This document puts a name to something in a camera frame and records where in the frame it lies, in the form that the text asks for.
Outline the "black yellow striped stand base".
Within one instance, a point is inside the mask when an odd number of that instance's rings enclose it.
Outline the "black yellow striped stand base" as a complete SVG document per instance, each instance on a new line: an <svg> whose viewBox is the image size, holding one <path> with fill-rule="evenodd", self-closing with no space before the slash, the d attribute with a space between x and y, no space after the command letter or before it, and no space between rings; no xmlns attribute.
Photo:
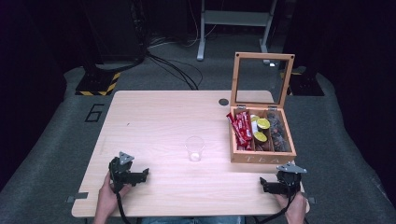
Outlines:
<svg viewBox="0 0 396 224"><path fill-rule="evenodd" d="M110 95L114 91L119 77L120 73L104 73L96 77L85 75L78 83L75 95Z"/></svg>

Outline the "person's left hand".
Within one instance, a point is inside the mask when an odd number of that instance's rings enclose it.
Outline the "person's left hand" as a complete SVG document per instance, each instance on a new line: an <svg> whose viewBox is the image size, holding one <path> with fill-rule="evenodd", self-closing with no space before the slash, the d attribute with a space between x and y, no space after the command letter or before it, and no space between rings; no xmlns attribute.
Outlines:
<svg viewBox="0 0 396 224"><path fill-rule="evenodd" d="M110 173L106 174L104 183L99 189L98 201L96 206L95 215L107 214L109 216L118 207L118 200L116 194L110 184Z"/></svg>

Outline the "wooden box with glass lid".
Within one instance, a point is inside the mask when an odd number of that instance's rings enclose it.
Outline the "wooden box with glass lid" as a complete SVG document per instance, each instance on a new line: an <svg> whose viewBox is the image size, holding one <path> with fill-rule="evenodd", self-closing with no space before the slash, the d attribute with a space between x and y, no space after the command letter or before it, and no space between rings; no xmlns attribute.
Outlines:
<svg viewBox="0 0 396 224"><path fill-rule="evenodd" d="M251 122L252 150L238 150L230 124L231 161L240 163L281 164L293 161L296 150L286 119L284 104L288 95L290 75L295 56L282 53L237 52L234 56L230 113L247 111L249 115L266 118L269 112L280 116L290 144L290 152L275 152L269 129L260 129ZM255 132L264 133L268 140L259 143Z"/></svg>

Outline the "person's blue jeans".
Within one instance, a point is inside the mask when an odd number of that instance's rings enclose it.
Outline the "person's blue jeans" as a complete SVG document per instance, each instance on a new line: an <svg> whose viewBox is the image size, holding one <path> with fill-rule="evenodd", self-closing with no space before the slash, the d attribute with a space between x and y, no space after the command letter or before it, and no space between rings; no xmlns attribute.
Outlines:
<svg viewBox="0 0 396 224"><path fill-rule="evenodd" d="M225 217L144 217L141 224L246 224L241 216Z"/></svg>

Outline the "black stand column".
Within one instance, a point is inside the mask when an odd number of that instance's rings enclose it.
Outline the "black stand column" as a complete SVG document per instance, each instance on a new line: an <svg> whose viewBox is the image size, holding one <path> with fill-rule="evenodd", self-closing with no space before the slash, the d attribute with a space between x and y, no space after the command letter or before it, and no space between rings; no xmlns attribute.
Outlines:
<svg viewBox="0 0 396 224"><path fill-rule="evenodd" d="M80 56L85 70L85 77L89 81L98 82L101 78L101 69L96 66L99 51L92 33L90 19L87 16L84 0L77 0L79 6Z"/></svg>

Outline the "clear plastic cup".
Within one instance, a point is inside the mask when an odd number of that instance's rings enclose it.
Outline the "clear plastic cup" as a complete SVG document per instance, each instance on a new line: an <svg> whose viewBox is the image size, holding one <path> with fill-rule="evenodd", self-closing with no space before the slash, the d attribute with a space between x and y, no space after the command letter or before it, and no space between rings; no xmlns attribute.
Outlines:
<svg viewBox="0 0 396 224"><path fill-rule="evenodd" d="M191 136L185 142L190 161L200 161L205 148L205 141L199 136Z"/></svg>

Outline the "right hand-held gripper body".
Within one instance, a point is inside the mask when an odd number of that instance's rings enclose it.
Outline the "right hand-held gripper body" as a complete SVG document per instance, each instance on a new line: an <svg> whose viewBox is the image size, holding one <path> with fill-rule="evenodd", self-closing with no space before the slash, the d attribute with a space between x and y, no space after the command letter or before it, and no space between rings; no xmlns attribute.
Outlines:
<svg viewBox="0 0 396 224"><path fill-rule="evenodd" d="M306 174L307 170L292 162L278 165L277 180L279 184L279 194L287 195L288 197L301 190L302 174Z"/></svg>

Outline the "bundle of red stick packets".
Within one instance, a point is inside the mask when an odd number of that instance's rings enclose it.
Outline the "bundle of red stick packets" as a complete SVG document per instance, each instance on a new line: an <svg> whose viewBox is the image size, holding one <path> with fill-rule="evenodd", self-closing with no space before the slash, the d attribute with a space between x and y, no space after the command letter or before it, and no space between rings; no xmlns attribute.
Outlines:
<svg viewBox="0 0 396 224"><path fill-rule="evenodd" d="M251 151L252 129L249 113L242 111L234 116L232 113L229 113L226 117L233 128L237 149Z"/></svg>

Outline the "person's right hand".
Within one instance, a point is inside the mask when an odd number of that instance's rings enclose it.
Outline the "person's right hand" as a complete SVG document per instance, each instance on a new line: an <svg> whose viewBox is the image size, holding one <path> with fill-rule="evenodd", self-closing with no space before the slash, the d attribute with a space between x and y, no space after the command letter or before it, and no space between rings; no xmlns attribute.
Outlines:
<svg viewBox="0 0 396 224"><path fill-rule="evenodd" d="M288 205L289 199L284 195L275 195L280 207L284 208ZM297 192L293 201L290 203L285 217L289 218L305 218L307 200L301 192Z"/></svg>

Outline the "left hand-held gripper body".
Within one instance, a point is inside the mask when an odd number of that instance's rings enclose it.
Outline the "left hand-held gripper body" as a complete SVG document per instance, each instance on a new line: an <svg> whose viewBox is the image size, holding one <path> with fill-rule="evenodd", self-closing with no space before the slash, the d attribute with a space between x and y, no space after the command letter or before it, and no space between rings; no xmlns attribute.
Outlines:
<svg viewBox="0 0 396 224"><path fill-rule="evenodd" d="M118 193L125 185L135 186L138 178L130 172L133 156L120 152L108 165L110 179L113 181L113 192Z"/></svg>

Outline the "pile of dark wrapped packets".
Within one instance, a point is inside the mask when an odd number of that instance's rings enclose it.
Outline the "pile of dark wrapped packets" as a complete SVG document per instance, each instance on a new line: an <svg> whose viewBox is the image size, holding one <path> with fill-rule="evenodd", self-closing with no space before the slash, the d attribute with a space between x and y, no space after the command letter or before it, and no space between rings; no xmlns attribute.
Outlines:
<svg viewBox="0 0 396 224"><path fill-rule="evenodd" d="M275 152L290 152L290 144L280 116L275 112L269 112L267 119L270 122L270 135Z"/></svg>

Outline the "white metal frame stand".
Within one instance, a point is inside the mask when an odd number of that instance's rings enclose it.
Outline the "white metal frame stand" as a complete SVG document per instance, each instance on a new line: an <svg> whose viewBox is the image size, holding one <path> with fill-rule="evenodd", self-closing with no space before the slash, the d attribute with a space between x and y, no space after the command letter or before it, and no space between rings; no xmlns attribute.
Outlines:
<svg viewBox="0 0 396 224"><path fill-rule="evenodd" d="M267 40L275 16L276 4L277 0L271 0L271 7L268 12L223 11L206 9L205 0L201 0L200 42L196 59L201 62L205 57L205 37L207 35L205 27L207 25L263 27L264 32L262 38L259 40L259 44L261 52L267 53Z"/></svg>

